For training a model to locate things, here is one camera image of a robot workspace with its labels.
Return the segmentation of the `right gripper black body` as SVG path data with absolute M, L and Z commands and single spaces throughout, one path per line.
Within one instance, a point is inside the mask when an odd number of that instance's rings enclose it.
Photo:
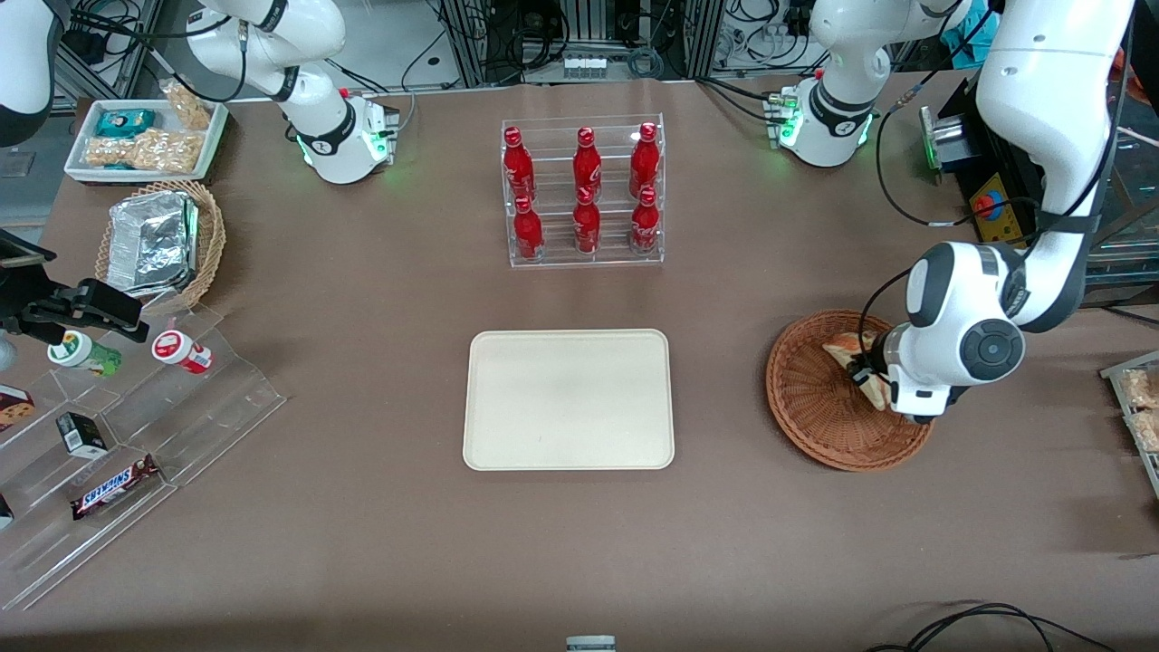
M 50 261 L 50 249 L 1 230 L 1 318 L 8 334 L 30 334 L 25 314 L 53 296 L 54 281 L 44 269 Z

